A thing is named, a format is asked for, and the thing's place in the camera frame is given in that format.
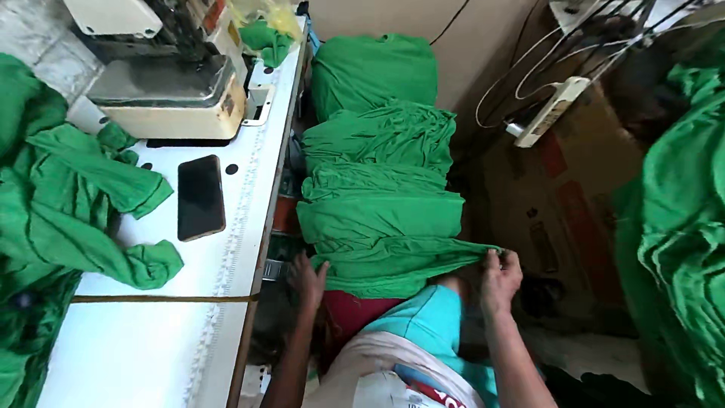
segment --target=cardboard box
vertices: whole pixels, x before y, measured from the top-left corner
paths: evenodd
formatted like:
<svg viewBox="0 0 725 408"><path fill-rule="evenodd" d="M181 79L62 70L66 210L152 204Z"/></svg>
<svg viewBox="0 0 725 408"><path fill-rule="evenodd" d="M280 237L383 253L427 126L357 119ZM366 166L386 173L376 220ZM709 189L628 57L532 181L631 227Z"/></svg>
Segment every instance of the cardboard box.
<svg viewBox="0 0 725 408"><path fill-rule="evenodd" d="M635 335L613 258L611 194L643 154L599 86L587 89L533 147L504 135L484 155L495 243L518 252L529 276L559 280L556 330Z"/></svg>

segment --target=hand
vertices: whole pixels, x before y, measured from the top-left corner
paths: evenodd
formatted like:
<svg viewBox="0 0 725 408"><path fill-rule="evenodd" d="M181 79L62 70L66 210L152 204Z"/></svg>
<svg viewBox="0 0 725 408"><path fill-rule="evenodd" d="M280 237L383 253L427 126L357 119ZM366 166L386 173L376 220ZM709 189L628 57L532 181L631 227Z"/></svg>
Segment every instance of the hand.
<svg viewBox="0 0 725 408"><path fill-rule="evenodd" d="M496 250L489 249L481 282L481 308L487 320L500 314L511 314L511 299L521 285L521 279L523 274L516 252L504 250L499 258Z"/></svg>
<svg viewBox="0 0 725 408"><path fill-rule="evenodd" d="M318 273L310 264L310 259L303 251L294 257L294 278L292 285L299 292L300 306L305 311L317 311L325 292L325 279L330 263L325 261Z"/></svg>

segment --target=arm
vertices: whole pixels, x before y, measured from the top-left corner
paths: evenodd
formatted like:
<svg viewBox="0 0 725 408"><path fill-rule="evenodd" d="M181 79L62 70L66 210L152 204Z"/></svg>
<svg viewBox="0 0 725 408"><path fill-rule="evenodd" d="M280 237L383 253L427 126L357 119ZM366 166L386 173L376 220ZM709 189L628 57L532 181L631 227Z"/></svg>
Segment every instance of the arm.
<svg viewBox="0 0 725 408"><path fill-rule="evenodd" d="M481 307L499 403L501 408L556 408L511 316L511 299L522 278L515 252L505 251L502 259L495 250L487 253Z"/></svg>
<svg viewBox="0 0 725 408"><path fill-rule="evenodd" d="M325 278L329 263L320 267L319 274L310 265L307 255L300 253L294 259L300 305L292 336L282 354L282 360L272 374L260 408L299 408L305 395L307 360L315 315L325 291Z"/></svg>

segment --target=white cable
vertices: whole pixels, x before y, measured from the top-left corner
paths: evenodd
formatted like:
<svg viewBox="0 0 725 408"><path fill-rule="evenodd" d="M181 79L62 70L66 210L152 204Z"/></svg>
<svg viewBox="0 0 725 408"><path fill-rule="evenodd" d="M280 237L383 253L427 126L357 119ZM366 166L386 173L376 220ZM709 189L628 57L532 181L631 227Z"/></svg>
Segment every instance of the white cable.
<svg viewBox="0 0 725 408"><path fill-rule="evenodd" d="M725 18L717 18L715 20L708 20L708 21L700 21L699 23L691 23L691 24L683 24L683 25L677 25L675 27L667 28L666 30L658 31L657 33L653 33L652 35L655 37L661 36L664 33L668 33L670 31L679 30L680 28L688 28L688 27L698 27L698 26L706 26L711 23L717 23L720 21L725 21Z"/></svg>
<svg viewBox="0 0 725 408"><path fill-rule="evenodd" d="M576 26L578 26L579 24L581 24L581 23L582 23L582 22L584 21L584 19L585 19L585 18L587 18L587 17L589 16L589 13L590 13L590 12L591 12L591 11L592 11L592 10L594 9L594 6L596 6L596 5L597 5L597 3L599 3L599 0L596 0L596 1L594 2L594 4L593 4L593 5L592 5L592 6L590 7L590 8L588 8L588 10L587 10L587 11L586 11L586 12L584 13L584 16L583 16L583 17L582 17L582 18L580 19L580 21L578 21L578 22L577 22L577 24L576 24L576 25L574 25L574 27L576 27ZM609 69L609 68L610 68L610 67L611 67L612 65L614 65L614 63L615 63L615 62L616 62L617 60L619 60L619 58L620 58L620 57L621 57L622 55L624 55L624 54L626 53L626 51L627 51L627 50L628 50L628 49L629 49L630 47L632 47L633 45L635 45L635 44L636 44L637 42L639 42L640 40L642 40L642 39L643 39L644 37L659 37L659 36L661 36L662 34L664 34L664 33L668 33L668 32L670 32L670 31L674 31L674 30L679 30L679 29L682 29L682 28L689 28L689 27L703 27L703 26L705 26L705 25L708 25L708 24L711 24L711 23L717 23L717 22L721 22L721 21L725 21L725 18L718 18L718 19L715 19L715 20L707 20L707 21L700 21L700 22L698 22L698 23L690 23L690 24L684 24L684 25L677 25L676 27L670 27L670 28L667 28L667 29L665 29L665 30L659 31L659 32L657 32L657 33L651 33L651 34L648 34L648 35L646 35L646 36L643 36L642 34L639 34L638 36L635 36L635 37L633 37L633 38L630 38L630 39L627 39L627 40L620 40L620 41L613 41L613 42L610 42L610 43L605 43L605 44L603 44L602 46L611 46L611 45L616 45L616 44L625 44L625 43L628 43L628 44L627 44L627 45L626 45L626 46L625 46L625 47L624 47L623 49L621 49L621 50L619 50L619 51L617 51L617 52L614 52L614 53L610 54L609 56L607 56L607 57L605 58L605 59L611 59L611 61L610 61L610 62L608 62L608 63L607 63L607 65L605 65L605 66L604 66L604 67L603 67L603 68L602 68L602 69L600 70L600 72L599 72L599 73L595 74L595 75L594 75L594 77L592 77L592 80L591 80L591 82L590 82L590 83L594 83L595 81L597 81L597 80L598 80L598 79L599 79L599 78L600 78L600 77L601 77L602 75L604 75L604 73L605 73L605 72L606 72L606 71L607 71L607 70L608 70L608 69ZM550 33L548 33L548 34L547 34L546 36L544 36L544 37L542 37L542 38L541 38L540 40L538 40L538 41L537 41L537 42L536 42L536 43L535 43L535 44L534 44L533 46L531 46L531 48L529 48L529 49L528 49L528 50L527 50L526 52L524 52L524 53L523 53L523 55L521 55L521 57L520 57L520 58L519 58L519 59L518 59L518 60L517 60L517 61L516 61L516 62L514 63L514 65L512 65L512 66L511 66L511 68L509 68L509 69L508 69L508 71L506 71L506 73L505 73L505 74L504 74L503 76L499 77L499 78L498 78L498 79L497 79L497 80L496 80L496 81L495 81L495 82L494 82L494 83L493 83L493 84L492 84L492 85L491 85L491 86L490 86L490 87L489 87L489 88L488 88L488 89L486 90L486 93L484 93L484 95L483 95L483 96L481 97L481 99L480 99L480 100L478 101L478 105L476 106L476 123L477 123L477 124L478 124L478 125L479 125L480 127L482 127L482 128L495 128L495 127L498 127L498 124L497 124L497 125L495 125L495 126L486 126L486 125L482 124L482 123L481 123L481 121L479 120L479 110L481 109L481 105L483 104L484 100L486 99L486 97L488 96L488 94L489 94L489 93L491 92L491 90L492 90L492 89L493 89L493 88L494 88L494 87L495 87L495 86L496 86L496 85L497 85L497 84L498 84L498 83L499 83L499 82L500 82L500 81L501 81L501 80L502 80L503 78L506 78L506 77L508 76L508 74L509 74L509 73L511 73L511 71L513 70L513 68L515 68L515 67L516 67L516 65L518 65L518 64L519 64L519 62L521 62L521 61L522 61L522 60L523 60L523 59L524 59L524 58L525 58L525 57L526 57L527 55L529 55L529 54L531 53L531 51L533 51L533 50L534 50L534 49L535 49L535 48L536 48L537 46L539 46L539 45L540 45L540 44L541 44L541 43L542 43L542 42L543 42L544 40L546 40L547 38L549 38L549 37L550 37L550 36L552 36L553 34L557 33L557 32L558 32L559 30L560 30L560 28L556 28L556 29L554 29L553 31L551 31ZM560 39L559 41L557 41L557 43L556 43L556 44L554 44L554 46L553 46L553 47L551 48L551 50L549 50L549 52L548 52L548 53L547 53L547 54L546 54L546 55L545 55L545 56L544 56L544 57L543 57L543 58L542 58L542 59L541 59L541 60L540 60L540 61L539 61L539 62L538 62L538 63L537 63L537 64L536 64L536 65L535 65L535 66L534 66L534 67L533 67L533 68L532 68L532 69L531 69L531 70L530 70L530 71L529 71L529 72L528 72L528 73L527 73L527 74L526 74L525 76L524 76L524 77L523 77L523 79L521 80L521 82L519 82L519 83L518 83L518 86L516 87L516 91L515 91L515 93L514 93L514 96L516 97L516 99L522 100L522 99L528 98L528 97L530 97L530 96L532 96L532 95L536 94L536 93L537 93L538 91L540 91L540 90L542 90L542 89L544 89L544 88L546 88L546 87L548 87L548 86L557 86L557 85L559 85L559 84L560 84L559 82L552 82L552 83L547 83L547 84L545 84L545 85L542 85L542 86L540 86L540 87L539 87L539 88L537 88L537 89L536 89L535 91L531 92L530 94L528 94L528 95L526 95L526 96L524 96L524 97L519 97L519 95L518 95L518 92L519 92L519 91L521 90L521 86L523 85L523 83L524 83L524 82L526 82L526 79L528 79L528 77L529 77L529 76L531 75L531 73L532 73L532 72L534 72L534 70L536 70L536 69L537 69L537 68L539 67L539 65L541 65L541 64L542 64L542 63L544 62L544 60L546 60L546 59L547 59L547 58L548 58L548 57L549 57L549 56L550 56L550 55L551 55L551 54L553 53L553 51L554 51L554 50L555 50L555 49L556 49L556 48L557 48L557 47L559 46L559 44L560 44L560 43L562 42L562 40L563 40L564 38L565 38L565 36L562 36L562 38L561 38L561 39ZM559 60L558 60L557 62L560 62L560 61L562 61L562 60L565 60L565 59L567 59L567 58L569 58L569 57L571 57L571 56L573 56L573 55L575 55L575 54L578 54L579 52L583 52L583 51L585 51L585 50L587 50L587 49L591 49L591 48L594 48L594 47L596 47L596 46L599 46L599 44L595 44L595 45L592 45L592 46L587 46L587 47L584 47L584 48L582 48L582 49L579 49L579 50L577 50L577 51L575 51L575 52L572 52L572 53L570 53L569 55L566 55L566 56L564 56L563 58L559 59Z"/></svg>
<svg viewBox="0 0 725 408"><path fill-rule="evenodd" d="M579 19L579 21L576 22L573 29L576 29L577 27L579 27L580 24L582 24L587 18L589 18L589 13L592 12L592 10L597 6L597 4L599 4L599 0L595 0L594 3L592 3L592 5L584 12L584 15L581 16L581 19ZM529 79L529 76L539 67L539 65L541 65L554 52L555 49L557 49L557 47L559 47L559 44L561 44L561 42L564 41L565 38L566 38L566 36L562 36L561 38L559 38L559 41L557 41L556 44L554 44L554 46L551 47L549 52L547 52L546 55L543 58L541 58L541 60L538 61L529 72L526 73L526 75L523 77L523 79L521 79L521 82L519 82L518 86L516 87L516 91L513 93L513 96L516 99L524 100L524 99L536 94L538 91L546 88L547 86L557 86L560 84L559 82L547 83L546 85L540 86L539 88L536 89L536 91L533 91L524 97L521 97L518 94L519 92L521 92L521 87L523 86L523 84L526 82L527 79Z"/></svg>
<svg viewBox="0 0 725 408"><path fill-rule="evenodd" d="M603 47L606 47L606 46L612 46L612 45L617 45L617 44L624 44L624 43L628 43L628 42L629 42L629 39L626 39L626 40L612 41L610 43L594 44L594 45L586 46L584 48L577 49L575 52L572 52L572 53L570 53L570 54L568 54L568 55L566 55L564 57L561 57L556 63L558 64L559 62L562 62L563 60L566 60L567 58L572 57L574 55L577 55L578 53L584 52L584 51L586 51L588 49L592 49L592 48L596 48L596 47L602 47L603 48Z"/></svg>
<svg viewBox="0 0 725 408"><path fill-rule="evenodd" d="M476 106L476 123L477 123L477 124L478 124L478 125L479 125L480 127L482 127L482 128L495 128L495 127L498 127L498 125L495 125L495 126L486 126L486 125L482 124L482 123L481 123L481 121L479 121L479 110L481 109L481 104L482 104L482 103L484 103L484 100L485 100L485 99L486 99L486 97L487 97L487 96L489 95L489 93L491 92L491 90L492 90L492 89L493 89L493 88L494 88L494 87L495 87L495 86L496 86L496 85L497 85L497 84L498 84L498 83L499 83L499 82L500 82L500 81L501 81L501 80L502 80L503 78L506 78L506 77L508 76L508 74L510 74L510 73L511 73L511 71L513 71L513 68L516 68L516 65L518 65L518 63L519 63L519 62L523 61L523 59L524 59L524 58L526 58L526 56L527 56L527 55L531 54L531 52L532 52L532 51L533 51L533 50L534 50L534 49L535 49L536 47L538 47L538 46L539 46L539 44L541 44L542 42L544 42L544 40L546 40L546 39L547 39L547 38L549 38L550 36L552 36L552 35L554 35L555 33L557 33L557 32L558 32L558 31L559 31L560 29L561 29L561 28L557 27L557 28L555 28L555 29L554 29L554 31L552 31L552 32L548 33L548 34L547 34L546 36L543 36L543 37L542 37L542 38L541 38L540 40L538 40L538 41L536 42L536 44L532 45L532 46L531 46L531 48L529 48L528 50L526 50L526 52L524 52L524 53L523 53L523 55L521 55L521 57L519 57L519 58L518 58L518 60L516 60L516 62L515 62L515 63L514 63L513 65L511 65L511 68L509 68L509 69L508 69L508 71L506 71L506 73L504 73L504 74L503 74L502 76L500 76L500 77L499 77L499 78L498 78L498 79L497 79L497 80L496 80L496 81L495 81L495 82L494 82L494 83L493 83L493 84L492 84L492 85L491 85L491 86L490 86L490 87L489 87L489 88L488 88L488 89L486 90L486 93L485 93L485 94L484 94L484 95L483 95L483 96L481 97L481 100L479 100L479 101L478 101L478 105Z"/></svg>

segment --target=green cloth pile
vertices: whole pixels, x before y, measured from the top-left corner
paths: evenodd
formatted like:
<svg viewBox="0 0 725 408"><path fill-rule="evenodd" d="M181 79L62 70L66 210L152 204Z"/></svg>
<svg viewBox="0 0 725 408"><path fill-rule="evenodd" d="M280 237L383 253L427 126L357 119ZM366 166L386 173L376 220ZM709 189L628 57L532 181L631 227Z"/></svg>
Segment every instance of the green cloth pile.
<svg viewBox="0 0 725 408"><path fill-rule="evenodd" d="M404 46L394 52L398 44ZM401 63L406 59L409 65ZM370 64L377 71L367 69ZM312 264L330 261L328 290L408 298L429 277L472 264L496 248L454 238L463 199L445 191L445 175L455 115L399 98L435 100L435 59L425 40L337 37L320 48L313 66L323 70L313 71L313 95L332 92L327 100L339 106L322 106L328 120L303 135L310 176L297 215L304 240L318 253ZM336 112L327 111L335 106Z"/></svg>
<svg viewBox="0 0 725 408"><path fill-rule="evenodd" d="M289 52L289 46L294 39L286 33L280 33L275 28L267 26L264 20L254 22L239 28L241 42L250 49L260 52L265 67L277 68Z"/></svg>
<svg viewBox="0 0 725 408"><path fill-rule="evenodd" d="M437 95L436 58L425 38L333 37L312 61L312 101L320 122L340 109L364 113L391 98L432 105Z"/></svg>
<svg viewBox="0 0 725 408"><path fill-rule="evenodd" d="M89 136L67 103L21 61L0 54L0 408L34 407L83 271L139 289L183 263L168 241L119 248L109 219L141 218L171 195L137 168L136 140L111 123Z"/></svg>
<svg viewBox="0 0 725 408"><path fill-rule="evenodd" d="M725 407L725 31L668 79L692 109L618 192L618 269L645 347Z"/></svg>

